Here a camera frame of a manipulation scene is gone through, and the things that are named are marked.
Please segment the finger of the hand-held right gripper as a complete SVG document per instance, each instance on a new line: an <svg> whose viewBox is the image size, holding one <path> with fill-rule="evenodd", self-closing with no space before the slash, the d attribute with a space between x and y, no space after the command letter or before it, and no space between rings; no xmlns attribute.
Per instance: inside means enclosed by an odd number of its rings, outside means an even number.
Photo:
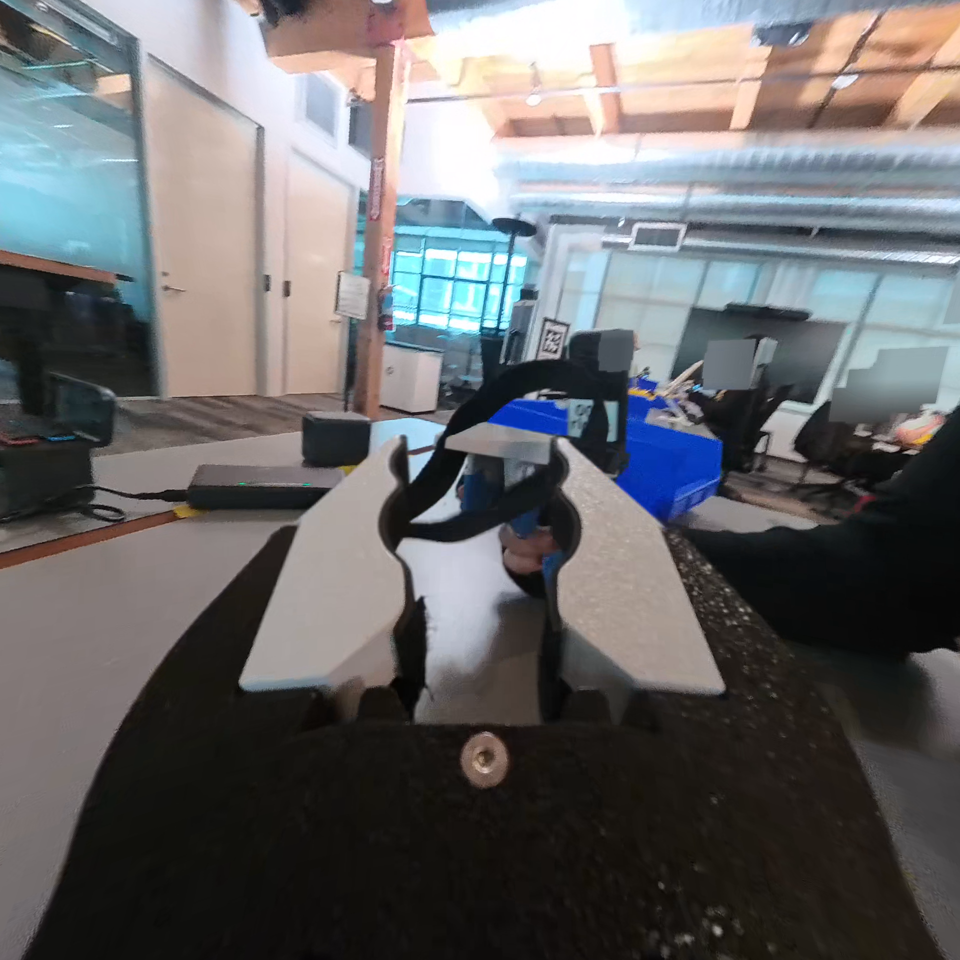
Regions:
<svg viewBox="0 0 960 960"><path fill-rule="evenodd" d="M467 457L547 466L554 454L553 435L497 423L478 423L450 434L444 450Z"/></svg>

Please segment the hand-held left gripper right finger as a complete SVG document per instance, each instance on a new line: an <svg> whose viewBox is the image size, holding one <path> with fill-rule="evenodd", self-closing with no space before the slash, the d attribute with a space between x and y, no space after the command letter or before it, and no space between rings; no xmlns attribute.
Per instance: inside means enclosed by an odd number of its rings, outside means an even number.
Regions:
<svg viewBox="0 0 960 960"><path fill-rule="evenodd" d="M567 438L547 515L558 552L544 573L541 715L597 691L623 718L639 694L721 697L714 659L660 522Z"/></svg>

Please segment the person's right forearm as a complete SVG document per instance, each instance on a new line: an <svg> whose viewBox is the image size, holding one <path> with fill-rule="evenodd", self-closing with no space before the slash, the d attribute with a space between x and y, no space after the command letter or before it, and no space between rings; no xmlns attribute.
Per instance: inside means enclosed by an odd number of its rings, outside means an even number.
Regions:
<svg viewBox="0 0 960 960"><path fill-rule="evenodd" d="M897 659L958 651L959 412L841 523L685 536L786 642Z"/></svg>

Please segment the person's right hand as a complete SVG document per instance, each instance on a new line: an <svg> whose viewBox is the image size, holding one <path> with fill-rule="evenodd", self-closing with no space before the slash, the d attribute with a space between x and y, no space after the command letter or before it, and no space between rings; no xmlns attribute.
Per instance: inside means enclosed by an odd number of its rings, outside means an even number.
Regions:
<svg viewBox="0 0 960 960"><path fill-rule="evenodd" d="M498 532L504 570L524 594L545 599L548 582L556 576L563 550L550 526L520 533L512 523Z"/></svg>

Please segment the large blue bin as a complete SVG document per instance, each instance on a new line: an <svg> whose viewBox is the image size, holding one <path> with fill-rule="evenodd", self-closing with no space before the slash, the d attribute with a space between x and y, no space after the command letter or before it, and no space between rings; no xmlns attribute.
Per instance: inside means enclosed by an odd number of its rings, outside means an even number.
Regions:
<svg viewBox="0 0 960 960"><path fill-rule="evenodd" d="M579 437L590 400L517 399L490 421L553 436ZM628 462L617 485L660 522L672 522L714 497L722 477L722 441L682 419L656 394L631 391L626 416Z"/></svg>

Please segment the dark grey power bank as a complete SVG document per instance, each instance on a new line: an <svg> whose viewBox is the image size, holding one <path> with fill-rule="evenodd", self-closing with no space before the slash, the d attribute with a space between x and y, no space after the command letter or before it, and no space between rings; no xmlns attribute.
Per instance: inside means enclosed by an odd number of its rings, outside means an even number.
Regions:
<svg viewBox="0 0 960 960"><path fill-rule="evenodd" d="M210 511L306 511L346 478L340 468L302 464L203 464L186 487L185 502Z"/></svg>

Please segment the small black box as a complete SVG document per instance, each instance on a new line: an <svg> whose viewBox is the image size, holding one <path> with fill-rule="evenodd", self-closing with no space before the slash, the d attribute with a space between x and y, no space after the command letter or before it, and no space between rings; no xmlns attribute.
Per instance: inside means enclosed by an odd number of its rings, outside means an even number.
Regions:
<svg viewBox="0 0 960 960"><path fill-rule="evenodd" d="M301 420L301 458L306 467L355 467L368 456L373 422L354 412L307 412Z"/></svg>

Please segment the black floor lamp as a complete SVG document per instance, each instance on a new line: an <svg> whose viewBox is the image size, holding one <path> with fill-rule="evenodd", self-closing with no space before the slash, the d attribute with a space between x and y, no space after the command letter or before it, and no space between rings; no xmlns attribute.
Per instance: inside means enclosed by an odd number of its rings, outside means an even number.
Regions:
<svg viewBox="0 0 960 960"><path fill-rule="evenodd" d="M508 238L495 328L497 334L502 334L503 317L508 302L512 263L517 240L519 237L529 239L535 236L537 227L533 222L517 217L498 217L494 218L491 223L498 233L504 234Z"/></svg>

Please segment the black tv monitor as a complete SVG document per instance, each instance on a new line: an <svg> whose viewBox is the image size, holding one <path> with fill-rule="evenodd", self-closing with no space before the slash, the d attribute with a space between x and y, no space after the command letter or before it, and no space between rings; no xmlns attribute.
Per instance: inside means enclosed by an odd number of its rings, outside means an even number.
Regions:
<svg viewBox="0 0 960 960"><path fill-rule="evenodd" d="M844 324L813 319L802 309L730 303L722 309L689 310L669 378L677 378L706 355L708 343L751 335L776 342L769 366L772 387L790 388L787 402L815 402L845 333Z"/></svg>

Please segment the beige door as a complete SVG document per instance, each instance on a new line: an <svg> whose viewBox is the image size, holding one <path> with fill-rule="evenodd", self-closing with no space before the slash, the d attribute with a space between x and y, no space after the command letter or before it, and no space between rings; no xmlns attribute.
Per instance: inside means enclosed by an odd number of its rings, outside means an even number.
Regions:
<svg viewBox="0 0 960 960"><path fill-rule="evenodd" d="M262 127L154 57L144 96L163 393L255 394Z"/></svg>
<svg viewBox="0 0 960 960"><path fill-rule="evenodd" d="M344 323L335 312L339 275L349 267L356 193L298 151L287 179L284 388L332 394L341 388Z"/></svg>

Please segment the black usb hub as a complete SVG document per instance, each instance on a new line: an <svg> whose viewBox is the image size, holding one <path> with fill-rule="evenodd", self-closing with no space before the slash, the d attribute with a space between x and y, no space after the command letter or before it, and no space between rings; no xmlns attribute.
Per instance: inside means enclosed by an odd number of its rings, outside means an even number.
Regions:
<svg viewBox="0 0 960 960"><path fill-rule="evenodd" d="M41 411L15 407L1 418L1 518L89 514L92 456L114 439L117 397L109 388L49 372Z"/></svg>

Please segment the wooden table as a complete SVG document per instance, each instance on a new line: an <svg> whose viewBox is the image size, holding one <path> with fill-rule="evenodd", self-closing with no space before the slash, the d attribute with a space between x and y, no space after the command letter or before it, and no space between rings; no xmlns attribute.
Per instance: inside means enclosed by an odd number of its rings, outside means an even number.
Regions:
<svg viewBox="0 0 960 960"><path fill-rule="evenodd" d="M1 251L1 356L13 366L18 402L33 417L47 412L45 350L56 322L66 310L66 296L82 286L113 296L123 272Z"/></svg>

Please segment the white wall vent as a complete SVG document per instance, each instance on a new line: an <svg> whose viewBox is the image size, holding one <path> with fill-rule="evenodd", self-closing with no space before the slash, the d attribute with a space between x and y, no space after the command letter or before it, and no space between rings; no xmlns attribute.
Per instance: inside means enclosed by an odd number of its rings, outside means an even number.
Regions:
<svg viewBox="0 0 960 960"><path fill-rule="evenodd" d="M683 246L687 231L685 222L636 221L630 230L627 249L675 254Z"/></svg>

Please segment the silver ventilation duct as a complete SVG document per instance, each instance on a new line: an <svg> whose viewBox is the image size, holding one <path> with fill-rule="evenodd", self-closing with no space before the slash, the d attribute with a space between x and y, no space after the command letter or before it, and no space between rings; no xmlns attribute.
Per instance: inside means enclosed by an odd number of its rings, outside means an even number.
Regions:
<svg viewBox="0 0 960 960"><path fill-rule="evenodd" d="M534 137L496 148L499 179L530 183L956 187L959 127Z"/></svg>
<svg viewBox="0 0 960 960"><path fill-rule="evenodd" d="M958 234L956 196L743 194L684 189L524 190L518 210L564 216L663 222Z"/></svg>

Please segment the grey wall vent grille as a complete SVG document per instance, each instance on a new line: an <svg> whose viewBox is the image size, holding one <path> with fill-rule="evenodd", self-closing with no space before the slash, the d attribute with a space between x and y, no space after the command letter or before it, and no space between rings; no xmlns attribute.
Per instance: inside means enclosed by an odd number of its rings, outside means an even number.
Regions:
<svg viewBox="0 0 960 960"><path fill-rule="evenodd" d="M336 142L342 109L339 85L324 74L304 74L298 81L303 122Z"/></svg>

